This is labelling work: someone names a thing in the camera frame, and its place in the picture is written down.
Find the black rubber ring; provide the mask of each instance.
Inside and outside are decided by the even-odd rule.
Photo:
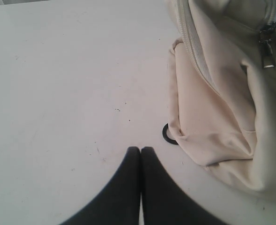
[[[167,136],[167,130],[168,130],[168,124],[166,124],[163,128],[162,134],[163,138],[170,144],[178,145],[177,141],[171,139],[170,137]]]

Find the zipper pull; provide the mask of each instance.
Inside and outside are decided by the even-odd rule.
[[[265,25],[260,31],[261,64],[263,69],[276,67],[272,49],[272,34],[276,30],[276,22]]]

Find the white table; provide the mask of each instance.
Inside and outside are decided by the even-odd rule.
[[[128,146],[153,146],[179,186],[233,225],[276,225],[276,204],[232,190],[161,136],[162,0],[0,6],[0,225],[54,225],[108,182]]]

